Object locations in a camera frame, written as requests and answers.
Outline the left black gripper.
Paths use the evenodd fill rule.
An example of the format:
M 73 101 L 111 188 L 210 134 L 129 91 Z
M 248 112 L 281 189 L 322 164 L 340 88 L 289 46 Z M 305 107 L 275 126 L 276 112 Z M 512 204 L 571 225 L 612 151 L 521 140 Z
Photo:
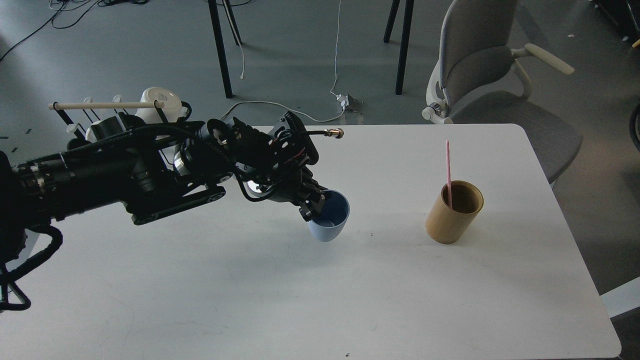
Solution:
M 319 161 L 311 137 L 342 139 L 343 129 L 308 130 L 295 112 L 287 111 L 268 132 L 233 117 L 231 121 L 211 119 L 207 134 L 222 147 L 241 189 L 252 201 L 299 205 L 306 222 L 322 214 L 327 187 L 314 180 L 309 170 Z

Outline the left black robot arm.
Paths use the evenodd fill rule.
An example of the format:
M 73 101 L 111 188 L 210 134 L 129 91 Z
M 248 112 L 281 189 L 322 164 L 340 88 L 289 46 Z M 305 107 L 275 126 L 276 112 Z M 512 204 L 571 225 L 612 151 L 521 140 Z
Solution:
M 122 203 L 135 225 L 221 199 L 235 178 L 251 202 L 291 203 L 304 221 L 326 221 L 335 194 L 313 178 L 312 135 L 340 139 L 342 129 L 307 130 L 286 112 L 269 132 L 243 121 L 210 119 L 147 124 L 126 112 L 93 125 L 96 141 L 12 166 L 1 155 L 1 310 L 27 310 L 16 282 L 63 243 L 51 221 Z

